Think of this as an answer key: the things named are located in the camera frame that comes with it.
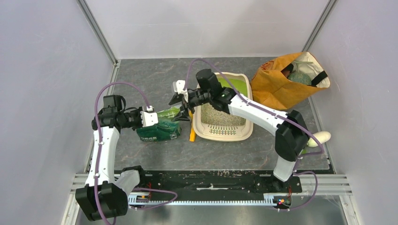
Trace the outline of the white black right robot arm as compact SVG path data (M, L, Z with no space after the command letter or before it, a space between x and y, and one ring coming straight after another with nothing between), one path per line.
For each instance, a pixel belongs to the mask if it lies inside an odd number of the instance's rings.
M180 113L173 120L188 120L189 111L194 113L196 107L210 104L220 112L244 118L267 130L275 137L278 154L271 186L277 192L287 189L296 161L310 136L301 114L273 110L252 101L232 87L222 86L211 69L199 71L196 79L199 87L194 90L186 88L184 80L173 82L174 95L169 104L181 104Z

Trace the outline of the green cat litter bag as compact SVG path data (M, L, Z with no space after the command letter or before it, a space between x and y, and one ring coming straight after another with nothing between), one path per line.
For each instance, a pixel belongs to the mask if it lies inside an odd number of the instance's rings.
M138 137L144 142L159 142L177 139L181 135L179 121L172 119L180 112L177 107L157 112L158 123L136 130Z

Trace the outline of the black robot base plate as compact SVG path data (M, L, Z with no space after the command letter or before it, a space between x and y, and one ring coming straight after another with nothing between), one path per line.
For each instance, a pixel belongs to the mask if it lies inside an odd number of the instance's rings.
M139 188L173 191L179 201L260 200L263 194L302 193L299 177L287 182L271 170L141 170Z

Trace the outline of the yellow plastic scoop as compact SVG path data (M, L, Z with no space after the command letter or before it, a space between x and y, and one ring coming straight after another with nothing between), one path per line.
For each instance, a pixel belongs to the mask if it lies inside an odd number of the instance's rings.
M189 137L189 141L190 142L195 142L196 140L196 133L193 127L193 114L191 111L189 111L189 117L191 119L191 129L190 129L190 137Z

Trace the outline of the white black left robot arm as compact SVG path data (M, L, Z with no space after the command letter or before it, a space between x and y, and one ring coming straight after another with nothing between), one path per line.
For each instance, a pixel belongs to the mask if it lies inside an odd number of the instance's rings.
M115 180L115 151L121 130L141 128L142 108L126 108L126 101L120 95L103 97L103 108L93 118L94 135L92 165L84 187L76 190L76 201L88 220L101 220L124 216L128 210L130 191L143 191L147 178L139 172L141 166L123 169Z

